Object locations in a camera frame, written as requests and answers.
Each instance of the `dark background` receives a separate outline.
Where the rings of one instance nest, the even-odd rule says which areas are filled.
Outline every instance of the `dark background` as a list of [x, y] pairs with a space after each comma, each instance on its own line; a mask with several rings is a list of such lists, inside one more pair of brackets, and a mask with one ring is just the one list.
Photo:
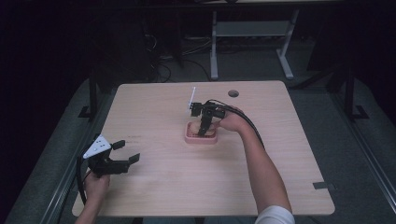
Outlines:
[[[98, 14], [85, 10], [92, 4], [96, 1], [0, 3], [0, 222], [15, 203], [73, 93], [90, 73], [98, 74], [102, 91], [124, 82], [150, 82], [149, 65], [155, 58], [144, 53], [145, 30], [176, 56], [181, 36], [210, 32], [210, 13]], [[307, 7], [301, 11], [293, 37], [317, 40], [307, 69], [346, 64], [368, 85], [394, 124], [395, 5], [367, 0], [333, 9]], [[140, 23], [142, 15], [146, 26]], [[121, 47], [126, 44], [130, 50]]]

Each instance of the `round hole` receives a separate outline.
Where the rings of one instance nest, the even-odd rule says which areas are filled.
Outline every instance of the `round hole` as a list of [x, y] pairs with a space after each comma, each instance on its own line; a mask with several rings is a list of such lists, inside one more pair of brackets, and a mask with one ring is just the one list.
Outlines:
[[228, 91], [228, 95], [231, 97], [237, 97], [239, 95], [239, 92], [235, 90]]

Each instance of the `gray floor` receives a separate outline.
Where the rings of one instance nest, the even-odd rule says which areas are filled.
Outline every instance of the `gray floor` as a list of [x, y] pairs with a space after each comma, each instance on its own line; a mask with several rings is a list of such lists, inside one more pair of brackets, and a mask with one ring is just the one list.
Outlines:
[[[281, 80], [293, 86], [312, 77], [315, 72], [307, 72], [313, 41], [293, 41], [288, 51], [288, 60], [295, 75], [294, 80], [285, 79], [275, 49], [279, 41], [272, 41], [259, 48], [249, 47], [234, 54], [219, 55], [219, 81], [236, 80]], [[186, 55], [184, 59], [201, 64], [209, 69], [208, 53]], [[181, 68], [175, 62], [163, 63], [172, 71], [169, 82], [207, 81], [205, 71], [195, 63], [185, 62]], [[168, 70], [162, 67], [164, 77]], [[335, 212], [324, 217], [296, 217], [296, 223], [396, 223], [392, 211], [381, 188], [378, 186], [370, 166], [364, 157], [361, 144], [353, 129], [357, 128], [367, 145], [373, 150], [382, 168], [392, 183], [396, 183], [396, 172], [392, 161], [396, 158], [396, 130], [385, 114], [376, 105], [368, 90], [358, 80], [356, 82], [355, 103], [362, 105], [370, 119], [350, 123], [339, 107], [343, 93], [329, 94], [325, 91], [327, 79], [315, 83], [302, 91], [290, 91], [304, 131], [318, 161], [325, 181], [336, 187], [331, 190]], [[76, 147], [83, 144], [90, 135], [99, 133], [106, 113], [111, 106], [114, 93], [100, 95], [102, 117], [95, 122], [79, 119], [80, 109], [89, 103], [88, 82], [84, 82], [70, 101], [69, 107], [49, 140], [36, 168], [17, 200], [7, 223], [39, 223], [48, 214], [52, 196], [58, 192], [64, 170], [73, 160]], [[65, 198], [60, 223], [73, 223], [71, 214], [77, 197], [74, 185]], [[99, 217], [98, 223], [132, 223], [131, 217]]]

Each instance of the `wooden table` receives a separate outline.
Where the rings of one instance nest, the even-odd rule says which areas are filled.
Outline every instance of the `wooden table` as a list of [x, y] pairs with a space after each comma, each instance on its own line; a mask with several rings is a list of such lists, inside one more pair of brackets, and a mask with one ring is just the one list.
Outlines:
[[[215, 145], [187, 144], [187, 112], [194, 102], [216, 99], [236, 105], [253, 121], [286, 185], [294, 215], [329, 215], [327, 189], [315, 189], [322, 175], [285, 85], [280, 81], [195, 82], [121, 85], [102, 135], [126, 146], [113, 160], [141, 153], [128, 174], [113, 175], [102, 216], [257, 216], [242, 141], [218, 129]], [[239, 92], [236, 98], [228, 91]], [[78, 216], [83, 204], [73, 207]]]

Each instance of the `white sleeve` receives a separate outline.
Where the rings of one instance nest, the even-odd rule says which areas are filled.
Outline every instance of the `white sleeve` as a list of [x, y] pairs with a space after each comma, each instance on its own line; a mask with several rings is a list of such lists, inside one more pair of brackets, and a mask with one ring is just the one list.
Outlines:
[[286, 208], [272, 205], [260, 212], [255, 224], [294, 224], [294, 216]]

